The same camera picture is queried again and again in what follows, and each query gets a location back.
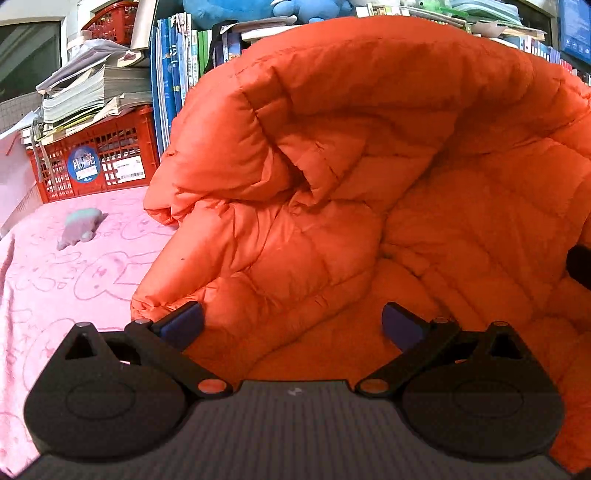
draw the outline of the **white label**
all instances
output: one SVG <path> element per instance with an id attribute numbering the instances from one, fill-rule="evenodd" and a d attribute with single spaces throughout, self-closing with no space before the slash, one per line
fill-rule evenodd
<path id="1" fill-rule="evenodd" d="M 146 178 L 144 166 L 140 156 L 124 158 L 113 162 L 119 183 L 125 181 L 141 180 Z"/>
<path id="2" fill-rule="evenodd" d="M 99 172 L 96 169 L 96 165 L 93 165 L 91 167 L 85 168 L 84 170 L 78 170 L 76 172 L 76 178 L 78 180 L 82 180 L 82 179 L 86 179 L 88 177 L 92 177 L 93 175 L 98 175 Z"/>

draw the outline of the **plush toy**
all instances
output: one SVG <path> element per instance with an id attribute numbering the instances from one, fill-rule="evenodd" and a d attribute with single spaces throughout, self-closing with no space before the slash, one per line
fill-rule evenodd
<path id="1" fill-rule="evenodd" d="M 273 15 L 296 15 L 302 23 L 347 17 L 353 10 L 348 0 L 274 0 Z"/>
<path id="2" fill-rule="evenodd" d="M 95 232 L 100 223 L 105 219 L 99 209 L 84 208 L 76 210 L 66 217 L 66 226 L 57 243 L 58 250 L 76 245 L 78 242 L 89 242 L 95 237 Z"/>
<path id="3" fill-rule="evenodd" d="M 248 22 L 273 16 L 271 0 L 183 0 L 183 6 L 200 30 L 211 30 L 226 20 Z"/>

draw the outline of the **window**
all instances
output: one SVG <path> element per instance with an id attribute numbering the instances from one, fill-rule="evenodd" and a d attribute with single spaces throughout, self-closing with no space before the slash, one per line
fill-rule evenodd
<path id="1" fill-rule="evenodd" d="M 35 91 L 60 68 L 60 22 L 0 27 L 0 102 Z"/>

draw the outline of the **green plush toy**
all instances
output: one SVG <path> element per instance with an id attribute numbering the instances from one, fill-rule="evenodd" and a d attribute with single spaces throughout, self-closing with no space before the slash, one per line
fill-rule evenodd
<path id="1" fill-rule="evenodd" d="M 58 250 L 64 250 L 69 245 L 78 242 L 89 242 L 95 237 L 95 232 L 106 215 L 97 208 L 76 210 L 66 217 L 66 226 L 57 243 Z"/>

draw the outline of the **orange puffer jacket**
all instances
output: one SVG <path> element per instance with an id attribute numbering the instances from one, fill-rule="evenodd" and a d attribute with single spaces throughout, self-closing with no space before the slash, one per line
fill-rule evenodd
<path id="1" fill-rule="evenodd" d="M 187 95 L 145 197 L 180 227 L 132 316 L 203 303 L 186 352 L 244 378 L 356 383 L 398 354 L 396 301 L 510 322 L 567 408 L 554 455 L 591 463 L 591 90 L 452 27 L 344 18 L 260 41 Z"/>

